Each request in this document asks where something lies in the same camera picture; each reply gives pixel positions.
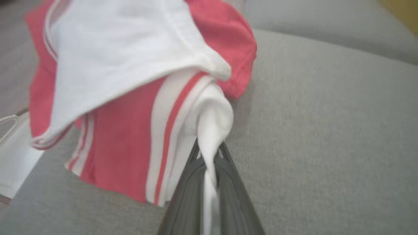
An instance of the couch cushion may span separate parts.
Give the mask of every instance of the couch cushion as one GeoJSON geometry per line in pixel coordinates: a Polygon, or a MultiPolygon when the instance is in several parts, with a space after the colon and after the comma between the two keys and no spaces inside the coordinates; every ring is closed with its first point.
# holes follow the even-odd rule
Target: couch cushion
{"type": "Polygon", "coordinates": [[[248,0],[255,28],[418,64],[418,39],[376,0],[248,0]]]}
{"type": "MultiPolygon", "coordinates": [[[[227,144],[266,233],[416,234],[418,67],[254,33],[258,59],[227,144]]],[[[40,159],[0,234],[155,234],[164,209],[64,169],[76,135],[40,159]]]]}

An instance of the clothes pile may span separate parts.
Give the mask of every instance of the clothes pile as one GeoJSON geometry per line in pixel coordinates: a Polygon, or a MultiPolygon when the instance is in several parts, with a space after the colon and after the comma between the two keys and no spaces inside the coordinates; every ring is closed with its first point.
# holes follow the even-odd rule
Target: clothes pile
{"type": "Polygon", "coordinates": [[[47,0],[26,17],[39,55],[33,147],[79,122],[65,167],[81,180],[163,206],[196,137],[213,159],[233,123],[257,44],[221,0],[47,0]]]}

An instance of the white garment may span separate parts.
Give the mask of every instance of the white garment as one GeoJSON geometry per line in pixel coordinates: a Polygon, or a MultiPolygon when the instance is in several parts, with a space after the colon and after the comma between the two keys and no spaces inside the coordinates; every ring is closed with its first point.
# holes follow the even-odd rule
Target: white garment
{"type": "MultiPolygon", "coordinates": [[[[214,157],[220,144],[231,131],[233,121],[234,115],[230,103],[219,86],[211,83],[201,92],[184,123],[185,136],[197,133],[200,153],[207,168],[204,175],[201,235],[220,234],[219,196],[214,157]]],[[[189,152],[191,144],[191,140],[185,144],[189,152]]]]}
{"type": "Polygon", "coordinates": [[[0,119],[0,125],[15,121],[8,138],[0,142],[0,194],[13,198],[38,162],[43,151],[33,149],[28,113],[0,119]]]}
{"type": "Polygon", "coordinates": [[[51,124],[34,146],[53,142],[82,114],[176,70],[197,67],[230,77],[229,64],[205,44],[183,0],[60,3],[46,19],[45,37],[58,55],[51,124]]]}
{"type": "Polygon", "coordinates": [[[219,86],[214,82],[210,83],[194,102],[178,135],[176,160],[170,175],[167,201],[173,196],[196,136],[211,179],[210,183],[217,187],[214,157],[219,145],[231,131],[233,121],[234,113],[230,103],[219,86]]]}

